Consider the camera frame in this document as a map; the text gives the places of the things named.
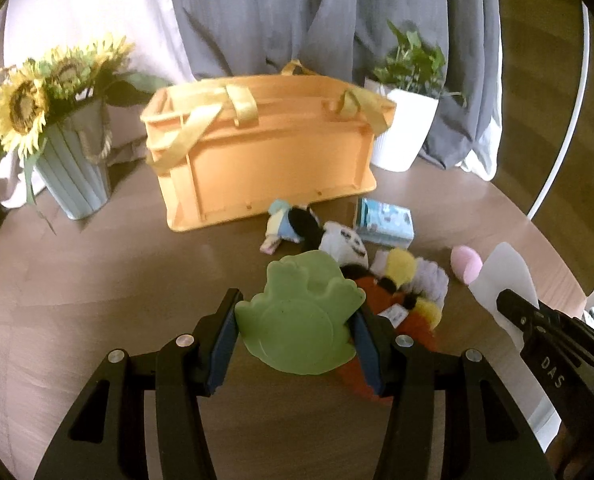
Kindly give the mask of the Mickey Mouse plush toy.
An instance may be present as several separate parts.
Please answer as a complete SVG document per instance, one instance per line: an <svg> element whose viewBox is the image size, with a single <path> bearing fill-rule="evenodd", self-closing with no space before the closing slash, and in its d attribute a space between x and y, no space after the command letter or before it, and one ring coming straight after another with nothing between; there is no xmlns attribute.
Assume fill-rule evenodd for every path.
<svg viewBox="0 0 594 480"><path fill-rule="evenodd" d="M409 336L428 350L437 348L435 330L442 310L405 290L415 274L411 252L396 247L378 252L373 261L360 235L335 221L320 222L309 207L294 206L288 221L303 238L303 248L330 255L345 278L365 292L365 305L389 323L388 335Z"/></svg>

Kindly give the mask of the white floor lamp pole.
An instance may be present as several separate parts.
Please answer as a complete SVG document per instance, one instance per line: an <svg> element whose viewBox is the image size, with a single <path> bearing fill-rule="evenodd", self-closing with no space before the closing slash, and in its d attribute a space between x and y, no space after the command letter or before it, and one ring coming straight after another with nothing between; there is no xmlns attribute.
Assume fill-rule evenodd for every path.
<svg viewBox="0 0 594 480"><path fill-rule="evenodd" d="M558 103L551 111L551 115L556 117L560 122L562 133L556 144L556 153L550 169L547 171L541 188L539 188L539 192L536 193L536 197L532 200L532 203L528 208L526 217L529 221L536 219L536 216L541 211L547 197L550 196L552 189L554 188L554 184L556 183L560 172L562 171L564 162L567 160L572 141L578 131L581 112L586 92L588 91L593 41L591 12L584 1L580 1L579 8L581 46L579 63L576 71L576 84L574 85L574 92L572 92L572 96L570 96L568 107L566 107L565 103Z"/></svg>

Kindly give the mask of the lavender fluffy cloth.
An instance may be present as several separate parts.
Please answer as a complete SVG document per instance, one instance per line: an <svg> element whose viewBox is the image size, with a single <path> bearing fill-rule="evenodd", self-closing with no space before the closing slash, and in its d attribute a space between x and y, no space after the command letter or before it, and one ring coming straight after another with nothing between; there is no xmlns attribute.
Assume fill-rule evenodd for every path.
<svg viewBox="0 0 594 480"><path fill-rule="evenodd" d="M415 264L415 274L412 281L405 286L405 290L422 296L442 310L448 295L448 274L437 262L431 260L416 258Z"/></svg>

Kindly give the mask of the white plant pot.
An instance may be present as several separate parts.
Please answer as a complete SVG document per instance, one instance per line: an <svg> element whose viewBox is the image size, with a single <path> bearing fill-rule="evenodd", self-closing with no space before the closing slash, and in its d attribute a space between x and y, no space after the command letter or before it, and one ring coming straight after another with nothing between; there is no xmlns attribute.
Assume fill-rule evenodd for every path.
<svg viewBox="0 0 594 480"><path fill-rule="evenodd" d="M391 172L408 171L431 130L439 100L372 79L365 79L364 87L396 103L391 127L375 140L371 164Z"/></svg>

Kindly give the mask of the green potted plant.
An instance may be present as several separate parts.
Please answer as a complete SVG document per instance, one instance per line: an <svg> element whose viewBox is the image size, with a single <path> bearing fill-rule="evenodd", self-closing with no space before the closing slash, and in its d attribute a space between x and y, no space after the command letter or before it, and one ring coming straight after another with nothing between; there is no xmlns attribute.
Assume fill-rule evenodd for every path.
<svg viewBox="0 0 594 480"><path fill-rule="evenodd" d="M446 57L438 44L425 44L416 29L401 30L392 21L386 23L397 44L373 68L375 80L385 87L431 99L449 96L460 100L466 107L467 98L463 92L446 90Z"/></svg>

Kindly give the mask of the orange plastic crate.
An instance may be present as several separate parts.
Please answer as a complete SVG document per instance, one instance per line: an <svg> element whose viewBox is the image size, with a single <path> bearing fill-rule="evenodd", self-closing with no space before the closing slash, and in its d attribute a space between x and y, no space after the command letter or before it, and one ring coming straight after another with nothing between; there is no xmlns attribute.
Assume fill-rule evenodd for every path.
<svg viewBox="0 0 594 480"><path fill-rule="evenodd" d="M375 140L395 118L385 96L299 62L276 75L159 89L142 112L148 165L177 232L376 188Z"/></svg>

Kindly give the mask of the green frog plush toy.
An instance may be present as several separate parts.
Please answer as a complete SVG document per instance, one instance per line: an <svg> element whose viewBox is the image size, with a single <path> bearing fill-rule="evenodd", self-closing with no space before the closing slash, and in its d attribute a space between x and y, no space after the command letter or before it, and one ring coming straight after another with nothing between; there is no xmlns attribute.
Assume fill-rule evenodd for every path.
<svg viewBox="0 0 594 480"><path fill-rule="evenodd" d="M270 262L265 289L234 313L252 356L283 373L322 375L355 357L347 322L365 298L332 256L311 250Z"/></svg>

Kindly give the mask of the blue tissue pack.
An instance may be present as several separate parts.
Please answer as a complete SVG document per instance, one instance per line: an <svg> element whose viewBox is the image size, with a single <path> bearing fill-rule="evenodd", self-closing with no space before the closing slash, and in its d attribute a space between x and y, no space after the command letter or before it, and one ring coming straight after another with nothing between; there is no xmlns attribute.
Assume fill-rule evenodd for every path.
<svg viewBox="0 0 594 480"><path fill-rule="evenodd" d="M408 208L361 197L353 227L364 242L408 249L414 240L414 226Z"/></svg>

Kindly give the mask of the grey-green ribbed vase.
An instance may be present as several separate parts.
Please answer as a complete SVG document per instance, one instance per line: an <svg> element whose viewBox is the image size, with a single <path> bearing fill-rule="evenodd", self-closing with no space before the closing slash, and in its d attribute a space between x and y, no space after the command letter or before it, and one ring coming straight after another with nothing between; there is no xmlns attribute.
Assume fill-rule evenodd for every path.
<svg viewBox="0 0 594 480"><path fill-rule="evenodd" d="M110 199L107 158L113 135L106 104L88 101L44 130L38 174L70 220L84 220Z"/></svg>

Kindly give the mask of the blue white sock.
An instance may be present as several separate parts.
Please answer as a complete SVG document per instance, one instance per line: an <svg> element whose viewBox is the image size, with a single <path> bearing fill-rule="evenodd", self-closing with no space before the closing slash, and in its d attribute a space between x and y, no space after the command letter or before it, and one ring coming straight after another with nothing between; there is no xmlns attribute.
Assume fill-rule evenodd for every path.
<svg viewBox="0 0 594 480"><path fill-rule="evenodd" d="M293 206L286 200L275 200L268 209L269 219L265 229L265 240L260 246L260 251L267 255L273 252L286 240L295 244L303 242L288 221L288 211Z"/></svg>

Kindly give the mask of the sunflower bouquet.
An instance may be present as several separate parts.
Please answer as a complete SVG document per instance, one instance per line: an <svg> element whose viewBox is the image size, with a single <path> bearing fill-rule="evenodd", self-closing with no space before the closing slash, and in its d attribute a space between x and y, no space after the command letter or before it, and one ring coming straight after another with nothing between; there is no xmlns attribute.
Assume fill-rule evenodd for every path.
<svg viewBox="0 0 594 480"><path fill-rule="evenodd" d="M85 47L56 47L39 60L28 58L3 70L0 164L16 156L28 203L36 201L32 178L41 178L36 162L44 130L90 100L103 100L110 116L112 107L143 104L167 86L166 79L131 68L132 50L126 38L107 36Z"/></svg>

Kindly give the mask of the grey curtain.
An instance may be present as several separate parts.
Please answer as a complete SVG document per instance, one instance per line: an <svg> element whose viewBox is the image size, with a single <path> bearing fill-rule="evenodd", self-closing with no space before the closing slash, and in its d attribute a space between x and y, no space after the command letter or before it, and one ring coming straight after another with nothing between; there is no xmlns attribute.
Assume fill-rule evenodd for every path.
<svg viewBox="0 0 594 480"><path fill-rule="evenodd" d="M491 179L502 136L498 0L172 0L198 78L272 74L291 60L362 84L415 29L446 57L446 94L421 154Z"/></svg>

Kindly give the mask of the white paper sheet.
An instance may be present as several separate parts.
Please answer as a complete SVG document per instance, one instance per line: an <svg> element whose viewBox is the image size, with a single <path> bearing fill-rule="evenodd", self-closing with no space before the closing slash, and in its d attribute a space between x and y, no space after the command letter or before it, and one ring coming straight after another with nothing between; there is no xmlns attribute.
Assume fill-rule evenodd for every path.
<svg viewBox="0 0 594 480"><path fill-rule="evenodd" d="M506 318L496 306L498 294L505 289L539 309L538 295L527 263L515 248L506 242L498 244L483 263L478 278L468 286L478 304L487 310L496 324L506 331L518 351L524 348L524 336L519 327Z"/></svg>

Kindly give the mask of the pink white curtain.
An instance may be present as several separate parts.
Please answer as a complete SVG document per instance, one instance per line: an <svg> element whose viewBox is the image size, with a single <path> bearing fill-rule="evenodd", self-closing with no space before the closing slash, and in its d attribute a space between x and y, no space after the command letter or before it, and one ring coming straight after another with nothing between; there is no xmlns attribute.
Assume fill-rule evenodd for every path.
<svg viewBox="0 0 594 480"><path fill-rule="evenodd" d="M94 40L127 37L136 47L130 55L130 68L158 76L171 84L193 79L180 35L172 0L6 0L0 9L0 67L26 58L37 58L55 47L85 47ZM143 159L146 129L140 115L145 105L128 108L106 105L107 126L113 135L108 166ZM85 179L76 177L85 189L55 198L66 206L70 220L87 218L110 198L110 181L103 178L103 165L91 165L81 153L75 158L66 153L66 162L83 162ZM25 177L21 162L13 165L13 155L0 164L0 200L6 208L26 202ZM101 194L88 184L107 184Z"/></svg>

